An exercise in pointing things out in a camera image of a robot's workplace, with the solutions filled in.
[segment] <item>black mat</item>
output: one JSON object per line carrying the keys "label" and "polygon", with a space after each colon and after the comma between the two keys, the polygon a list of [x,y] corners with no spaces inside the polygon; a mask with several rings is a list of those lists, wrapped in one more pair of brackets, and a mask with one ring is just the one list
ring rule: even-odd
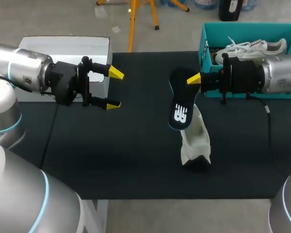
{"label": "black mat", "polygon": [[181,136],[168,126],[169,74],[198,68],[197,52],[116,53],[123,82],[110,83],[122,107],[104,112],[79,104],[58,109],[43,169],[83,199],[272,198],[291,171],[291,101],[268,100],[273,120],[254,100],[198,97],[208,128],[211,167],[184,168]]}
{"label": "black mat", "polygon": [[40,167],[57,105],[55,103],[21,102],[19,106],[26,135],[11,151]]}

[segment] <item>yellow tripod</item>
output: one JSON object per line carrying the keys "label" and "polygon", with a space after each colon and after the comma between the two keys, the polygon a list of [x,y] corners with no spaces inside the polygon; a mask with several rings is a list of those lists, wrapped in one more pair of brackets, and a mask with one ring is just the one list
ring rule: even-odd
{"label": "yellow tripod", "polygon": [[[102,5],[106,0],[98,0],[97,5]],[[180,7],[182,10],[189,12],[190,9],[178,2],[177,0],[170,0],[174,5]],[[150,3],[151,9],[152,9],[152,14],[153,14],[153,19],[154,19],[154,29],[158,30],[160,29],[159,27],[159,22],[157,20],[157,15],[156,15],[156,10],[155,10],[155,4],[154,0],[125,0],[126,3],[131,4],[131,13],[130,13],[130,30],[129,30],[129,45],[128,45],[128,52],[132,52],[132,45],[133,45],[133,37],[134,37],[134,23],[135,23],[135,15],[136,15],[136,9],[138,9],[142,4]]]}

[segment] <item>white table leg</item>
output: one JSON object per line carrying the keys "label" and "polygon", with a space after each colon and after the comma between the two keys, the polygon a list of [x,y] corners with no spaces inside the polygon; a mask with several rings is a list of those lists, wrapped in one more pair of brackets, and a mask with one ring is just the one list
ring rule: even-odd
{"label": "white table leg", "polygon": [[97,210],[92,200],[82,200],[85,213],[85,228],[88,233],[105,233],[108,200],[98,200]]}

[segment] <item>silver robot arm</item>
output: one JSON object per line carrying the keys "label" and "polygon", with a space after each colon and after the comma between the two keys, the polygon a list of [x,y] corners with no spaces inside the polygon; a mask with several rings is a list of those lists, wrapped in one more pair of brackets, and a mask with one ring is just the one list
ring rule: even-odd
{"label": "silver robot arm", "polygon": [[51,64],[53,60],[46,54],[0,44],[0,76],[21,88],[45,92],[45,75]]}
{"label": "silver robot arm", "polygon": [[[265,58],[261,64],[239,61],[224,55],[223,69],[218,73],[200,74],[201,91],[219,89],[222,103],[226,92],[291,93],[291,54]],[[268,216],[270,233],[291,233],[291,175],[273,199]]]}
{"label": "silver robot arm", "polygon": [[44,92],[48,55],[0,44],[0,145],[10,148],[25,135],[14,88]]}
{"label": "silver robot arm", "polygon": [[48,55],[0,45],[0,233],[83,233],[85,211],[79,195],[60,181],[5,148],[25,135],[14,87],[54,95],[70,105],[81,94],[83,105],[105,110],[120,102],[92,97],[88,72],[123,79],[112,65],[53,63]]}
{"label": "silver robot arm", "polygon": [[49,55],[0,44],[0,145],[10,148],[25,135],[21,127],[22,114],[14,87],[28,92],[53,95],[58,104],[70,105],[81,94],[83,105],[105,110],[120,107],[120,102],[93,97],[89,93],[89,72],[123,79],[112,65],[93,63],[83,57],[79,65],[53,63]]}

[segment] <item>black bottle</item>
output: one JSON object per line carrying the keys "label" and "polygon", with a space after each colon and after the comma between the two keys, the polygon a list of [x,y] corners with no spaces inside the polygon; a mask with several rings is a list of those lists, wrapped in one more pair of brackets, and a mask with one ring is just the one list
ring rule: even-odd
{"label": "black bottle", "polygon": [[237,21],[243,0],[220,0],[219,19],[221,21]]}

